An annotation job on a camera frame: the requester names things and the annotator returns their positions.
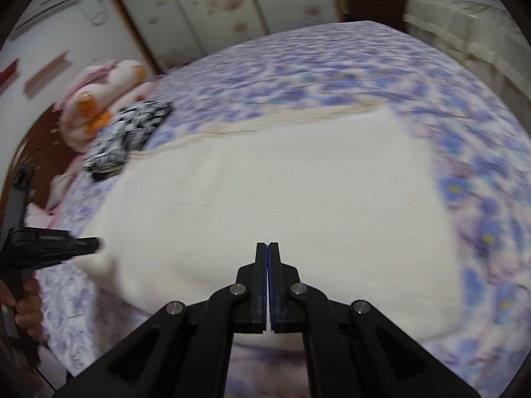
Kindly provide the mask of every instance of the black and white cloth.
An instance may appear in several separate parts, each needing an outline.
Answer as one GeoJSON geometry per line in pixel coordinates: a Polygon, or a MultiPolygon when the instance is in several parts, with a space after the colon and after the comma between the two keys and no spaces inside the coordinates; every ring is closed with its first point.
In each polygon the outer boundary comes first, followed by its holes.
{"type": "Polygon", "coordinates": [[[121,171],[130,151],[142,149],[172,108],[169,103],[145,100],[116,113],[90,146],[81,162],[95,180],[121,171]]]}

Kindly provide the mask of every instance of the pink pillow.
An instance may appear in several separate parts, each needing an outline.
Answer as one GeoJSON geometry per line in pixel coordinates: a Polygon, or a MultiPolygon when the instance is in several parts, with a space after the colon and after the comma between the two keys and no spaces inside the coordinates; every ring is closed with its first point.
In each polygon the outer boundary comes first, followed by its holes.
{"type": "Polygon", "coordinates": [[[26,226],[30,228],[47,229],[54,220],[53,215],[49,215],[39,206],[30,203],[26,209],[26,226]]]}
{"type": "Polygon", "coordinates": [[[121,61],[98,82],[77,90],[66,101],[59,117],[59,131],[65,143],[78,153],[86,153],[97,131],[111,120],[107,107],[142,82],[147,74],[142,63],[121,61]]]}

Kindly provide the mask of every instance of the human hand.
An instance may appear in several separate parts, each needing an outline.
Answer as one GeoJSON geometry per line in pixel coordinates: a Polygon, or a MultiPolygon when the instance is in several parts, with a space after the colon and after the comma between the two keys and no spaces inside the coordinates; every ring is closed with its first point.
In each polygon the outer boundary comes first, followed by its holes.
{"type": "Polygon", "coordinates": [[[15,308],[17,310],[15,323],[26,329],[29,336],[38,339],[42,335],[42,312],[40,310],[42,300],[39,296],[40,286],[37,279],[32,278],[27,281],[24,284],[24,290],[26,295],[15,301],[7,286],[0,280],[0,303],[15,308]]]}

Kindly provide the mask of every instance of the metal pivot screw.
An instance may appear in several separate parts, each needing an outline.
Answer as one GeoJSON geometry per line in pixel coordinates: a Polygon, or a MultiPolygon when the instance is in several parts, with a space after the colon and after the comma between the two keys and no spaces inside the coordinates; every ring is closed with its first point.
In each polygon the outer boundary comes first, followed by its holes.
{"type": "Polygon", "coordinates": [[[182,313],[184,310],[184,305],[179,301],[171,301],[166,305],[166,312],[172,316],[182,313]]]}
{"type": "Polygon", "coordinates": [[[308,287],[304,283],[295,283],[289,289],[296,295],[303,295],[308,290],[308,287]]]}
{"type": "Polygon", "coordinates": [[[234,296],[243,295],[247,291],[247,287],[245,287],[243,284],[236,283],[230,286],[229,291],[234,296]]]}
{"type": "Polygon", "coordinates": [[[354,311],[358,314],[365,314],[366,312],[369,312],[371,305],[367,301],[360,299],[352,304],[352,308],[354,308],[354,311]]]}

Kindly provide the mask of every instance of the blue floral pattern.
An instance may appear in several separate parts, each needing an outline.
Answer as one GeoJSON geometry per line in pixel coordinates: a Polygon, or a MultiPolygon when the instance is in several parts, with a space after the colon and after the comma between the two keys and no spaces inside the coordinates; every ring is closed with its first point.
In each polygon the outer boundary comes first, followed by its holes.
{"type": "MultiPolygon", "coordinates": [[[[531,142],[500,99],[451,58],[373,22],[263,37],[161,79],[151,98],[171,101],[175,111],[146,149],[209,121],[256,118],[269,105],[300,109],[368,97],[386,102],[413,136],[429,141],[433,177],[458,236],[465,320],[459,331],[422,344],[482,396],[496,397],[531,348],[531,142]]],[[[79,234],[117,178],[94,183],[79,175],[58,226],[79,234]]],[[[50,347],[74,374],[148,317],[71,263],[39,279],[50,347]]],[[[301,356],[292,356],[259,349],[234,356],[227,394],[282,395],[290,384],[279,379],[289,376],[265,381],[263,368],[280,358],[286,370],[299,369],[301,356]],[[250,373],[251,366],[258,368],[250,373]]],[[[297,391],[293,396],[308,394],[297,391]]]]}

